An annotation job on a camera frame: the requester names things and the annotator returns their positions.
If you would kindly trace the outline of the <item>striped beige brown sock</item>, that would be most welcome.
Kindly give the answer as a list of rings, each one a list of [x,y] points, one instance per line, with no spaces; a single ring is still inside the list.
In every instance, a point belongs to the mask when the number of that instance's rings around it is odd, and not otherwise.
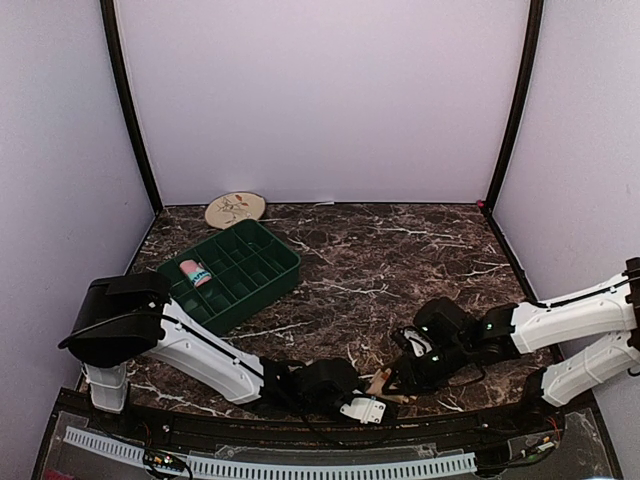
[[[383,392],[383,387],[387,381],[391,378],[392,370],[386,368],[385,370],[379,369],[372,377],[369,387],[366,390],[368,395],[379,397],[383,400],[391,401],[400,405],[409,404],[417,399],[416,396],[407,396],[400,394],[389,394]]]

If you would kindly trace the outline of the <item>green plastic divider tray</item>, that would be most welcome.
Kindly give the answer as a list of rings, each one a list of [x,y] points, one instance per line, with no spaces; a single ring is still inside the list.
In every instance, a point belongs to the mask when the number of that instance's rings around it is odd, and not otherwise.
[[[194,288],[179,264],[201,263],[212,280]],[[247,219],[161,264],[170,294],[198,324],[217,336],[238,327],[290,292],[300,256],[261,223]]]

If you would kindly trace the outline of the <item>pink sock with green patches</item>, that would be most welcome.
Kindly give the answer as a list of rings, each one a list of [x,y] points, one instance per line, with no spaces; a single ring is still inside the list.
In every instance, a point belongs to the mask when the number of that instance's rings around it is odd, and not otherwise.
[[[184,260],[179,264],[179,268],[194,288],[198,288],[212,280],[211,273],[196,260]]]

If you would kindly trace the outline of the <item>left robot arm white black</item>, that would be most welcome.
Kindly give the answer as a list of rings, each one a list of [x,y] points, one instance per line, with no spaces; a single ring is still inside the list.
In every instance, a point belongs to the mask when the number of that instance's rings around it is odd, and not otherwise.
[[[94,280],[58,347],[81,362],[92,405],[120,436],[141,427],[140,412],[127,403],[127,364],[138,356],[165,363],[260,417],[317,415],[379,425],[392,416],[384,400],[365,392],[349,361],[306,364],[242,351],[197,323],[159,273]]]

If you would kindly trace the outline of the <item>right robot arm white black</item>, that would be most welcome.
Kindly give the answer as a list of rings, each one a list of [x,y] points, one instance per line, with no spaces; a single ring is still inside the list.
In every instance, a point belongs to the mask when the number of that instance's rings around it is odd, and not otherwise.
[[[639,364],[639,260],[593,287],[545,301],[488,310],[481,318],[448,297],[426,302],[412,325],[396,330],[401,355],[382,388],[417,396],[444,385],[463,368],[516,360],[552,345],[591,337],[573,356],[529,375],[525,400],[510,413],[521,434],[534,432],[578,395]]]

